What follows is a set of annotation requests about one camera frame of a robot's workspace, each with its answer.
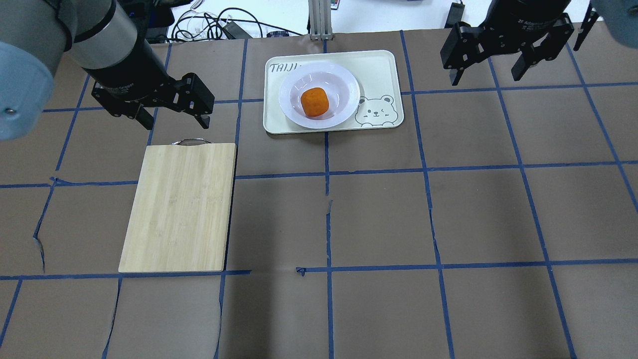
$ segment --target cable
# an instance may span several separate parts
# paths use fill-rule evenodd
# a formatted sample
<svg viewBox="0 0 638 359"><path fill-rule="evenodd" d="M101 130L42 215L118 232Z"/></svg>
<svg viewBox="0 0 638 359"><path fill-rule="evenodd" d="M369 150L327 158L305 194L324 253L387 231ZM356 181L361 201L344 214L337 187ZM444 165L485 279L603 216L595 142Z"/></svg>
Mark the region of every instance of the cable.
<svg viewBox="0 0 638 359"><path fill-rule="evenodd" d="M254 23L255 21L252 20L240 20L240 19L233 19L233 21L240 21L240 22L252 22ZM277 29L277 30L283 30L283 31L288 31L291 34L295 34L295 35L299 35L299 36L303 36L303 34L300 34L298 32L292 31L292 30L288 30L288 29L284 29L283 27L279 27L279 26L275 26L275 25L270 25L270 24L266 24L265 22L261 22L261 25L264 25L266 27L272 27L273 29Z"/></svg>
<svg viewBox="0 0 638 359"><path fill-rule="evenodd" d="M187 21L187 20L191 20L191 19L205 19L207 21L207 26L205 26L201 31L199 31L196 34L193 34L190 31L185 30L185 29L181 29L179 27L181 22L184 22L184 21ZM177 20L177 22L175 23L175 26L173 27L173 31L171 32L171 36L170 37L166 36L166 40L175 41L173 39L176 39L181 34L183 37L185 37L185 39L180 39L180 40L182 40L180 42L183 42L183 40L195 41L196 37L200 36L202 33L206 33L207 34L207 38L197 39L197 40L220 40L221 36L223 34L221 32L222 26L219 23L220 21L221 22L229 22L229 21L249 22L249 23L254 23L254 24L255 23L259 23L260 25L263 25L263 26L266 26L266 27L271 27L273 29L288 31L289 33L302 36L302 34L296 32L296 31L292 31L292 30L289 30L289 29L285 29L283 27L275 26L275 25L266 24L264 22L256 22L255 20L230 19L228 17L225 18L225 19L222 19L221 17L214 18L210 13L203 13L203 15L190 15L190 16L187 16L187 17L185 17L182 14L182 16L180 16L179 19Z"/></svg>
<svg viewBox="0 0 638 359"><path fill-rule="evenodd" d="M159 35L159 36L156 36L154 38L150 38L148 40L151 40L151 41L153 41L153 40L168 40L168 41L174 41L174 42L197 42L197 41L209 41L211 39L209 39L209 38L201 38L201 39L195 39L195 40L184 40L184 39L181 39L181 38L170 38L170 37L168 37L166 35Z"/></svg>
<svg viewBox="0 0 638 359"><path fill-rule="evenodd" d="M262 23L259 22L259 20L257 20L257 18L253 14L251 14L250 12L248 12L248 11L246 11L244 9L240 9L240 8L225 8L217 16L217 21L219 21L221 19L221 15L223 13L225 13L226 11L229 11L229 10L237 10L237 11L243 11L244 13L247 13L250 17L252 17L255 20L255 22L257 23L257 26L259 26L259 36L263 37Z"/></svg>

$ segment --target tray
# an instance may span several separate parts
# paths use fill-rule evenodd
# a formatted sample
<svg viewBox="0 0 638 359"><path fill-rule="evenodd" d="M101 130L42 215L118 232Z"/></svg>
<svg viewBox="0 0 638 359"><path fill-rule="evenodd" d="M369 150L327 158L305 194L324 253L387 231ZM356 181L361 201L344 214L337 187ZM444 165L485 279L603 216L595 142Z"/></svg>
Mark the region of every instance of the tray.
<svg viewBox="0 0 638 359"><path fill-rule="evenodd" d="M279 87L288 73L305 63L329 61L347 68L359 82L360 104L355 113L340 125L312 129L297 125L279 107ZM374 118L374 112L389 113ZM263 89L263 128L270 134L299 134L304 132L370 130L394 128L403 122L403 102L394 55L387 50L336 52L332 54L278 56L266 62Z"/></svg>

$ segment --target blue tape line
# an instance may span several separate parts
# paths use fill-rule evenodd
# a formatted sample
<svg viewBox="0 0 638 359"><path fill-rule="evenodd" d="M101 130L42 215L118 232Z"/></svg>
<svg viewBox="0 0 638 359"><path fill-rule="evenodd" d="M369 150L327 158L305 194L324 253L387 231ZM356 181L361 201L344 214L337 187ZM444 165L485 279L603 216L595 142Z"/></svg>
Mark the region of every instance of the blue tape line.
<svg viewBox="0 0 638 359"><path fill-rule="evenodd" d="M42 226L42 222L44 221L44 216L47 214L48 205L51 202L51 197L53 197L53 191L56 189L56 179L51 178L53 180L53 184L51 184L50 189L48 191L47 201L44 204L44 208L42 209L42 214L38 219L38 224L36 224L36 228L33 230L33 240L38 246L38 250L40 250L40 261L42 262L42 273L46 272L47 265L44 256L44 244L40 240L40 227Z"/></svg>
<svg viewBox="0 0 638 359"><path fill-rule="evenodd" d="M260 180L264 178L287 177L324 177L325 172L300 172L300 173L276 173L276 174L243 174L235 176L238 180Z"/></svg>
<svg viewBox="0 0 638 359"><path fill-rule="evenodd" d="M392 271L392 270L438 270L438 264L393 264L387 266L341 266L334 267L332 271ZM315 271L315 268L307 268L308 272Z"/></svg>
<svg viewBox="0 0 638 359"><path fill-rule="evenodd" d="M69 182L63 179L56 178L55 184L59 187L80 187L80 186L123 186L123 185L136 185L137 180L133 181L112 181L112 182Z"/></svg>
<svg viewBox="0 0 638 359"><path fill-rule="evenodd" d="M328 142L328 132L323 133L323 161L325 167L325 195L330 194L330 150Z"/></svg>
<svg viewBox="0 0 638 359"><path fill-rule="evenodd" d="M89 74L86 75L86 79L84 80L84 85L82 86L82 91L80 92L80 98L78 99L78 104L75 106L75 110L73 112L73 118L71 119L71 124L69 125L69 130L66 132L66 138L64 139L64 145L62 146L62 151L60 152L60 157L57 159L56 171L60 171L60 166L62 166L62 159L64 158L64 153L66 152L66 147L69 144L69 139L71 138L71 132L73 131L73 126L75 125L75 120L78 117L78 109L80 108L80 104L82 103L82 99L84 98L84 93L86 91L86 87L89 84L89 79L91 77Z"/></svg>
<svg viewBox="0 0 638 359"><path fill-rule="evenodd" d="M237 161L235 161L235 169L234 172L237 173ZM237 178L233 179L233 189L232 195L230 197L230 211L228 213L228 231L226 232L226 250L224 253L224 270L226 270L226 266L228 264L228 248L230 247L230 225L232 223L233 218L233 205L235 198L235 181ZM215 355L213 358L219 358L219 341L221 340L221 313L224 307L224 290L226 287L226 276L221 276L221 282L219 284L219 337L217 338L217 347L215 348Z"/></svg>
<svg viewBox="0 0 638 359"><path fill-rule="evenodd" d="M49 187L48 183L25 183L23 185L0 185L0 188L33 188L33 187Z"/></svg>
<svg viewBox="0 0 638 359"><path fill-rule="evenodd" d="M215 347L215 355L213 359L219 359L219 342L221 341L221 313L224 309L224 288L226 288L226 276L221 276L219 284L219 337L217 338L217 346Z"/></svg>
<svg viewBox="0 0 638 359"><path fill-rule="evenodd" d="M239 146L239 131L241 129L241 109L244 101L244 77L246 76L246 54L248 53L248 39L244 39L244 53L241 63L241 77L239 79L239 100L237 101L237 124L235 126L235 144Z"/></svg>
<svg viewBox="0 0 638 359"><path fill-rule="evenodd" d="M108 332L107 344L102 351L102 359L107 359L108 345L111 343L111 336L113 335L113 327L115 326L115 315L117 314L117 304L119 303L119 294L122 290L122 278L117 279L117 296L115 297L115 308L113 309L113 318L111 319L111 330Z"/></svg>
<svg viewBox="0 0 638 359"><path fill-rule="evenodd" d="M524 165L525 168L551 168L551 167L591 167L591 166L609 166L616 165L616 162L603 161L603 162L572 162L564 164L531 164Z"/></svg>
<svg viewBox="0 0 638 359"><path fill-rule="evenodd" d="M638 264L638 258L614 259L572 259L566 261L550 261L553 266L582 266L596 264ZM476 269L476 268L520 268L546 267L545 261L532 262L497 262L497 263L450 263L450 264L393 264L381 266L340 266L331 267L330 271L405 271L405 270L439 270L443 269ZM297 267L297 273L324 273L328 267Z"/></svg>
<svg viewBox="0 0 638 359"><path fill-rule="evenodd" d="M362 169L358 171L332 171L331 176L347 176L349 174L383 174L383 173L413 173L423 172L423 168L399 168L399 169Z"/></svg>
<svg viewBox="0 0 638 359"><path fill-rule="evenodd" d="M428 167L428 172L443 171L482 171L486 169L517 169L518 165L485 165L485 166L456 166L456 167Z"/></svg>
<svg viewBox="0 0 638 359"><path fill-rule="evenodd" d="M587 86L585 86L585 78L582 76L581 69L578 67L578 62L576 61L576 57L574 56L574 53L572 52L572 49L569 48L569 46L567 46L567 51L569 52L569 56L572 58L572 62L574 64L574 68L576 69L576 73L578 74L578 78L580 79L581 84L583 85L583 90L585 90L585 95L587 96L587 101L590 102L591 110L594 112L594 115L596 116L596 120L598 121L598 125L600 126L600 130L602 131L603 135L605 136L605 141L607 141L607 145L609 145L609 149L611 150L611 154L614 157L614 160L616 161L616 163L618 165L618 169L620 170L620 175L623 177L623 181L625 182L625 186L627 187L627 191L629 192L629 196L631 197L632 202L634 204L634 209L636 210L636 212L638 212L638 201L636 200L636 196L635 196L634 190L632 188L632 185L629 182L629 179L627 178L627 174L625 173L625 169L623 168L623 164L620 162L620 157L618 156L618 152L616 152L616 149L614 148L614 144L611 141L611 137L609 137L609 133L607 133L607 129L605 128L605 124L603 123L602 117L600 116L600 113L598 112L598 109L596 108L594 100L591 97L590 91L587 88Z"/></svg>
<svg viewBox="0 0 638 359"><path fill-rule="evenodd" d="M244 53L242 55L242 63L241 63L241 77L239 79L239 99L237 101L237 123L235 125L235 145L239 148L239 130L241 129L241 109L242 102L244 98L244 77L246 75L246 54L248 53L248 39L244 39ZM235 161L235 173L237 173L237 161ZM235 181L237 180L237 176L233 179L233 191L235 190ZM230 213L232 214L232 202L230 205ZM230 219L228 220L228 234L226 236L226 252L224 259L224 268L226 268L226 260L228 259L228 247L230 240ZM224 308L224 291L226 288L226 276L222 275L221 283L219 284L219 338L217 341L217 348L215 349L214 359L219 358L219 340L221 338L221 316L223 315Z"/></svg>
<svg viewBox="0 0 638 359"><path fill-rule="evenodd" d="M76 109L46 109L46 110L42 110L42 112L71 112L75 110Z"/></svg>
<svg viewBox="0 0 638 359"><path fill-rule="evenodd" d="M538 213L536 211L536 205L534 204L534 198L531 195L530 183L527 179L527 174L525 173L525 166L523 165L523 160L521 159L521 152L519 151L518 144L516 142L516 137L514 135L514 129L512 128L512 123L510 121L509 113L507 112L507 106L505 105L505 99L503 98L503 93L500 89L500 85L498 83L498 78L496 76L496 71L494 70L494 64L492 64L492 59L487 59L489 63L489 69L492 72L492 77L494 79L494 84L496 85L498 99L501 103L501 108L503 110L503 116L505 117L505 122L507 124L507 130L510 133L510 138L512 139L512 145L514 147L514 153L516 154L516 160L518 161L521 177L523 178L523 185L525 186L525 192L527 193L527 198L530 203L531 214L534 218L534 224L536 226L536 232L538 234L538 240L540 242L541 250L543 251L543 258L545 259L545 264L547 266L547 274L549 275L549 281L552 286L552 292L554 293L554 299L556 301L556 308L558 309L558 315L561 320L561 324L563 326L563 333L565 334L565 340L567 342L567 348L569 348L569 353L571 358L576 358L576 353L574 351L574 345L572 343L572 336L569 332L569 327L567 326L567 319L565 318L565 311L563 310L563 304L560 299L560 294L558 293L558 286L556 284L556 279L554 278L554 272L552 270L552 266L549 260L549 253L547 252L547 247L545 245L545 238L543 236L543 231L540 228L540 220L538 219Z"/></svg>
<svg viewBox="0 0 638 359"><path fill-rule="evenodd" d="M632 264L638 263L638 258L613 259L571 259L566 261L552 261L553 266L580 266L591 264Z"/></svg>
<svg viewBox="0 0 638 359"><path fill-rule="evenodd" d="M78 111L97 111L97 110L103 110L104 107L102 106L98 106L98 107L80 107L78 109Z"/></svg>
<svg viewBox="0 0 638 359"><path fill-rule="evenodd" d="M168 49L166 51L166 59L164 59L164 71L168 70L168 62L170 61L170 53L173 50L173 43L168 43Z"/></svg>
<svg viewBox="0 0 638 359"><path fill-rule="evenodd" d="M16 284L15 291L13 292L13 299L11 299L11 305L9 306L9 311L7 312L6 318L4 319L2 333L0 333L0 348L2 347L2 343L4 342L6 329L9 327L9 322L11 321L11 315L13 314L13 310L15 308L15 302L18 300L18 294L20 294L21 287L22 287L22 281L18 280L18 284Z"/></svg>
<svg viewBox="0 0 638 359"><path fill-rule="evenodd" d="M638 82L610 82L610 83L603 83L603 84L584 84L584 85L585 87L588 87L588 88L608 88L608 87L614 87L614 86L638 86Z"/></svg>
<svg viewBox="0 0 638 359"><path fill-rule="evenodd" d="M429 175L427 173L427 162L426 162L426 156L424 153L424 149L423 149L423 140L421 138L421 128L420 128L420 123L419 123L419 112L417 110L417 97L416 97L416 91L414 91L414 81L413 81L413 77L412 77L412 68L410 66L410 57L408 55L408 47L406 45L405 42L405 35L403 33L403 30L400 30L399 34L401 35L401 45L403 46L403 54L405 56L405 63L406 63L406 67L408 70L408 80L410 82L410 91L412 92L412 111L414 112L414 123L415 123L415 127L416 127L416 131L417 131L417 141L419 143L419 155L421 157L421 164L423 166L422 171L423 171L423 179L425 182L425 187L426 187L426 197L427 197L427 212L428 212L428 216L429 216L429 221L430 221L430 229L432 232L432 243L434 246L434 256L436 258L436 265L440 266L441 265L441 255L439 253L438 250L438 245L436 244L436 234L434 231L434 222L432 219L432 195L430 192L430 182L429 182ZM443 269L442 268L438 268L438 274L439 274L439 289L441 291L441 306L443 309L443 320L445 322L445 335L447 336L447 346L448 346L448 351L450 353L450 358L454 359L455 355L454 355L454 341L452 340L452 327L450 325L450 314L449 314L449 310L447 307L447 294L445 292L445 280L443 278Z"/></svg>
<svg viewBox="0 0 638 359"><path fill-rule="evenodd" d="M328 356L330 359L334 359L334 316L332 315L332 245L330 244L330 237L332 236L332 230L330 228L331 215L332 199L328 202L328 212L325 214L325 252L326 266L328 269L326 272L328 287Z"/></svg>
<svg viewBox="0 0 638 359"><path fill-rule="evenodd" d="M535 90L535 89L574 89L581 88L582 85L546 85L546 86L510 86L500 88L501 91L521 91L521 90Z"/></svg>
<svg viewBox="0 0 638 359"><path fill-rule="evenodd" d="M149 131L149 138L146 140L146 146L150 146L153 141L153 134L155 133L155 125L158 122L158 112L159 108L155 107L153 110L153 128Z"/></svg>
<svg viewBox="0 0 638 359"><path fill-rule="evenodd" d="M425 90L425 91L410 91L412 95L430 95L433 93L464 93L464 92L486 92L496 91L495 88L478 88L478 89L443 89L443 90Z"/></svg>

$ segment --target power adapter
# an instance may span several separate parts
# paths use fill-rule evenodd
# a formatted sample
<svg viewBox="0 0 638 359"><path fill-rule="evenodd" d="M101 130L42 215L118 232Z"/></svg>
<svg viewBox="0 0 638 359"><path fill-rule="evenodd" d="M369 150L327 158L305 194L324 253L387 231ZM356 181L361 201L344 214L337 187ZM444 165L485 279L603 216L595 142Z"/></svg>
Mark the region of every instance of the power adapter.
<svg viewBox="0 0 638 359"><path fill-rule="evenodd" d="M231 40L238 38L253 38L234 21L227 23L221 30L224 32L226 37Z"/></svg>

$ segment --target white floor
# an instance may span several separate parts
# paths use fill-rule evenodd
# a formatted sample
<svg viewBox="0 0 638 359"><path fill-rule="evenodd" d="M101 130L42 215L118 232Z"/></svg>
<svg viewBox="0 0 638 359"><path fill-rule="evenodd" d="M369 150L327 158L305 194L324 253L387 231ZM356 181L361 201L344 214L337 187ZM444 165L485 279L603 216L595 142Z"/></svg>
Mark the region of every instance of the white floor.
<svg viewBox="0 0 638 359"><path fill-rule="evenodd" d="M450 3L453 0L341 0L338 10L332 10L332 30L334 33L368 33L375 31L395 31L412 29L439 29L445 24ZM487 13L491 0L466 0L463 20L473 26L479 25ZM589 0L572 0L567 12L573 22L584 17ZM179 18L191 5L173 9ZM280 26L306 34L308 24L308 2L306 0L204 0L197 11L208 11L217 15L227 7L243 8L250 11L260 22ZM236 19L250 19L240 11L228 11ZM256 25L242 23L242 28L251 36L259 37ZM191 32L203 28L202 20L193 19L188 26L181 26Z"/></svg>

